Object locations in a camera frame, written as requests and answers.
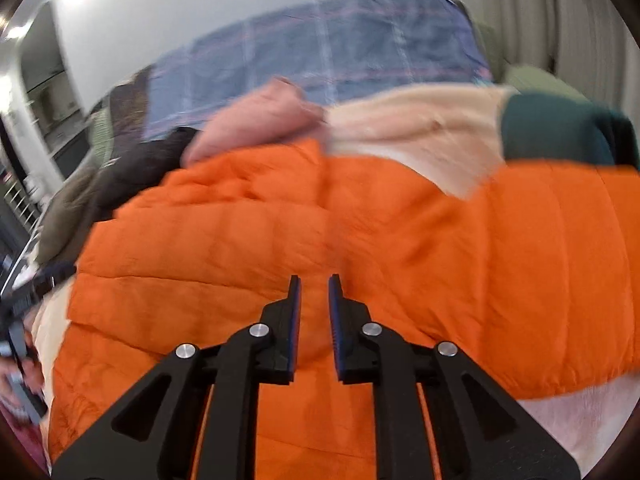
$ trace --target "orange quilt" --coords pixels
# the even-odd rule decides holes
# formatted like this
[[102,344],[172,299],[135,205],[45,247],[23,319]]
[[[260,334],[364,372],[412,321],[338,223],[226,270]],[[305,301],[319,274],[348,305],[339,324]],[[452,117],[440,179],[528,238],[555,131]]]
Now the orange quilt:
[[334,370],[333,272],[373,319],[418,344],[455,341],[515,397],[603,383],[638,366],[640,178],[519,164],[462,202],[312,141],[175,171],[97,224],[82,254],[52,458],[176,345],[224,342],[298,274],[298,370],[261,389],[257,478],[375,478],[370,387]]

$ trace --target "plaid fabric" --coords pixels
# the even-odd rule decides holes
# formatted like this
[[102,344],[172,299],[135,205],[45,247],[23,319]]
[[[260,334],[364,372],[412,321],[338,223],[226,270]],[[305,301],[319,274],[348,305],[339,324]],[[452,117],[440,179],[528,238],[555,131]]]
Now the plaid fabric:
[[143,138],[200,127],[273,75],[323,105],[410,83],[492,80],[471,24],[449,0],[314,2],[230,25],[160,59]]

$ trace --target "orange comforter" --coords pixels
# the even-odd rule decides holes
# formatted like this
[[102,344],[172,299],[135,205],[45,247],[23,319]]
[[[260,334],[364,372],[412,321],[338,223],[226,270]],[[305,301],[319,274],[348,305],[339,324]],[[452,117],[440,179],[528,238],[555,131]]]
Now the orange comforter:
[[261,390],[257,477],[374,478],[370,388],[334,371],[332,272],[407,340],[451,339],[514,396],[552,396],[638,364],[639,220],[635,170],[505,167],[468,202],[311,141],[175,171],[91,234],[54,368],[50,452],[177,344],[254,322],[295,273],[298,371]]

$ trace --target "bed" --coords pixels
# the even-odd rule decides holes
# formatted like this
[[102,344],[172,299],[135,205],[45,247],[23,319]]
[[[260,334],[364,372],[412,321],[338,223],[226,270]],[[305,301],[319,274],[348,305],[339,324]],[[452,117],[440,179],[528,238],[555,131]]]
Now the bed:
[[[300,44],[305,55],[295,56]],[[314,2],[215,31],[116,87],[108,97],[111,156],[141,140],[159,139],[175,126],[202,126],[213,112],[274,74],[291,79],[323,105],[413,82],[487,85],[493,78],[471,22],[450,0]],[[48,361],[52,366],[53,358]],[[639,398],[640,376],[628,375],[523,405],[574,454],[583,475],[593,469],[589,478],[599,478],[638,425],[632,413]],[[12,453],[20,452],[9,439],[0,441],[12,446],[7,447]],[[603,456],[605,465],[596,465]],[[29,474],[13,478],[37,478],[33,469]]]

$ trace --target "black cloth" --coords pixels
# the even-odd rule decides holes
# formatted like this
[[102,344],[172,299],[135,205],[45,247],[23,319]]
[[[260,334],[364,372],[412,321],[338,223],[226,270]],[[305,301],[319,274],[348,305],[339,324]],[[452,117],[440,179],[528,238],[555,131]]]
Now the black cloth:
[[165,139],[137,144],[104,168],[98,177],[95,221],[110,220],[114,210],[180,168],[180,156],[197,132],[180,126]]

